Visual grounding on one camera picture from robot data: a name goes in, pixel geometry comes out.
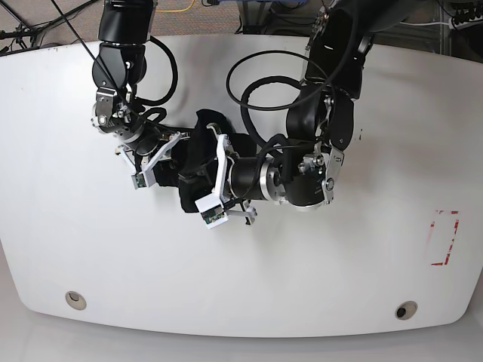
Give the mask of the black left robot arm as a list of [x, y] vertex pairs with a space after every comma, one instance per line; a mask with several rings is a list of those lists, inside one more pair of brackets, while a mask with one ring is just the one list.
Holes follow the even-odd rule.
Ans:
[[[252, 223], [252, 201], [287, 203], [299, 210], [330, 204], [354, 131], [354, 102], [360, 97], [365, 59], [377, 32], [401, 22], [416, 1], [332, 1], [322, 6], [303, 55], [301, 79], [269, 76], [250, 84], [236, 102], [250, 138], [259, 146], [239, 157], [229, 137], [217, 137], [213, 191], [196, 201], [208, 228], [242, 216]], [[287, 84], [298, 97], [284, 106], [286, 131], [265, 140], [251, 120], [249, 96], [268, 84]]]

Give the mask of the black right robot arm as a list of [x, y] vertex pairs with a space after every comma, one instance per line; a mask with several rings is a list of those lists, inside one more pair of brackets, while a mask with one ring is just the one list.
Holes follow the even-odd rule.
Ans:
[[[156, 1], [105, 1], [98, 38], [99, 53], [92, 77], [97, 86], [93, 126], [116, 136], [133, 154], [134, 172], [142, 171], [142, 160], [175, 133], [162, 124], [163, 107], [177, 89], [179, 73], [171, 50], [150, 35]], [[146, 43], [150, 41], [168, 56], [171, 86], [160, 99], [137, 96], [137, 85], [147, 71]]]

